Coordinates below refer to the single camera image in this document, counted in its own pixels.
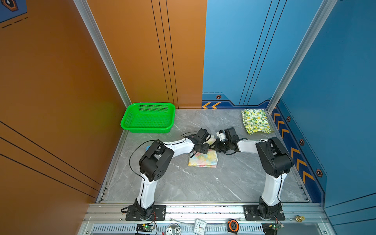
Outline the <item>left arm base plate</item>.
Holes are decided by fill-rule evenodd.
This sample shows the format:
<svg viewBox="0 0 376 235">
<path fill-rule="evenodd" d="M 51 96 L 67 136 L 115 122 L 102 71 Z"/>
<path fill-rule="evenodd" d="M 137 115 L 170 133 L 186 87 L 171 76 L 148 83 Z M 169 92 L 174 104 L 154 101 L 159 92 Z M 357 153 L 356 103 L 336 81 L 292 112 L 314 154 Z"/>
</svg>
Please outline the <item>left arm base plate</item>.
<svg viewBox="0 0 376 235">
<path fill-rule="evenodd" d="M 126 221 L 151 220 L 164 221 L 166 215 L 166 205 L 152 205 L 148 209 L 143 209 L 136 205 L 131 205 L 127 209 Z"/>
</svg>

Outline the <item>pastel floral skirt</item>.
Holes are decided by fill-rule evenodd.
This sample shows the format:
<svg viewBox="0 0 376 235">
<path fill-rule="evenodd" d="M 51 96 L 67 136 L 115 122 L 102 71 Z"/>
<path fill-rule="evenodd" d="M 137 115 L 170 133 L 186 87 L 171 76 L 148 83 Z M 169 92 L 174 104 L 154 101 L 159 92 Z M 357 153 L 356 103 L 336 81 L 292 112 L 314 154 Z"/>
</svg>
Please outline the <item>pastel floral skirt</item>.
<svg viewBox="0 0 376 235">
<path fill-rule="evenodd" d="M 217 152 L 215 150 L 209 149 L 207 154 L 198 152 L 192 155 L 189 159 L 188 166 L 216 168 L 217 163 Z"/>
</svg>

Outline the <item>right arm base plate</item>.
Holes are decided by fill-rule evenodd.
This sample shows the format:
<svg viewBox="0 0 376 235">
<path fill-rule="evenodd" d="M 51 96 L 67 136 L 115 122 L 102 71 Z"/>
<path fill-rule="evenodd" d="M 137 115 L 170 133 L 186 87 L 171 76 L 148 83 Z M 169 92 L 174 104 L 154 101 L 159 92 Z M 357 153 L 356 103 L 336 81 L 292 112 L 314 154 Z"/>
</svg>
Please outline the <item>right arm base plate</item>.
<svg viewBox="0 0 376 235">
<path fill-rule="evenodd" d="M 243 212 L 247 221 L 256 220 L 278 220 L 284 221 L 286 219 L 284 211 L 282 210 L 282 204 L 275 206 L 267 206 L 264 204 L 248 204 L 243 206 Z"/>
</svg>

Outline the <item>lemon print skirt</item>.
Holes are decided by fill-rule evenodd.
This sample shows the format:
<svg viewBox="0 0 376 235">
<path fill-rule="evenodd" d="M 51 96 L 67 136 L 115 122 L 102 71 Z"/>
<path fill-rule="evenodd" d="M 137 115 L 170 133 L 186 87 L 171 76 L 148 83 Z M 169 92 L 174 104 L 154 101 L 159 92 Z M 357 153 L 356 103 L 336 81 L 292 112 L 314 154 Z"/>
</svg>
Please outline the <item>lemon print skirt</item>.
<svg viewBox="0 0 376 235">
<path fill-rule="evenodd" d="M 271 134 L 266 112 L 263 109 L 244 109 L 241 111 L 243 125 L 249 135 L 262 132 Z"/>
</svg>

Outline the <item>green plastic basket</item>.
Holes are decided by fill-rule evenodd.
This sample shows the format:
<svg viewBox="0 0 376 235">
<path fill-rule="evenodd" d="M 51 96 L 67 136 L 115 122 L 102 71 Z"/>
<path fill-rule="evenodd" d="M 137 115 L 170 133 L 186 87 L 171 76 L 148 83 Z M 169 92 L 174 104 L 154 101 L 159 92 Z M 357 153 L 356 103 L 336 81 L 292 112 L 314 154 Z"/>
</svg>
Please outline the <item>green plastic basket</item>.
<svg viewBox="0 0 376 235">
<path fill-rule="evenodd" d="M 174 125 L 175 111 L 171 103 L 133 103 L 127 107 L 120 126 L 131 133 L 168 133 Z"/>
</svg>

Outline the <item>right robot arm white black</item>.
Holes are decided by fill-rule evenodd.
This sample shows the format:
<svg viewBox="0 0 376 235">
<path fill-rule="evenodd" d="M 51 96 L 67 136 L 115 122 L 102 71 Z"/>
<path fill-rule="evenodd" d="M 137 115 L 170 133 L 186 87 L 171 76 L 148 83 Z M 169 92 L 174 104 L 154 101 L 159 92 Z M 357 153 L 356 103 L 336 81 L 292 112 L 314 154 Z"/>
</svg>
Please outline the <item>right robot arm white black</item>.
<svg viewBox="0 0 376 235">
<path fill-rule="evenodd" d="M 220 130 L 209 148 L 226 155 L 238 152 L 255 153 L 266 172 L 264 190 L 258 205 L 244 205 L 246 220 L 285 220 L 281 192 L 284 181 L 294 162 L 284 144 L 273 137 L 266 140 L 239 138 L 234 128 Z"/>
</svg>

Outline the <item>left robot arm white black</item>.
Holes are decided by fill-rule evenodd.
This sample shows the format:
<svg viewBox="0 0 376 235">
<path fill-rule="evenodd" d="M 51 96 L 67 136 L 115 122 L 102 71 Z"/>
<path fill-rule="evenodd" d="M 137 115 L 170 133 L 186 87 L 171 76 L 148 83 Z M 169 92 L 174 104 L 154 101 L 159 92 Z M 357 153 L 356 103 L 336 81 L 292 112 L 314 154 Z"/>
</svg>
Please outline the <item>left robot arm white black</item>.
<svg viewBox="0 0 376 235">
<path fill-rule="evenodd" d="M 183 154 L 194 155 L 198 152 L 206 154 L 209 149 L 207 141 L 210 138 L 211 134 L 201 128 L 198 132 L 175 142 L 153 141 L 139 160 L 143 181 L 134 205 L 142 219 L 148 219 L 153 214 L 156 186 L 158 180 L 166 173 L 171 160 Z"/>
</svg>

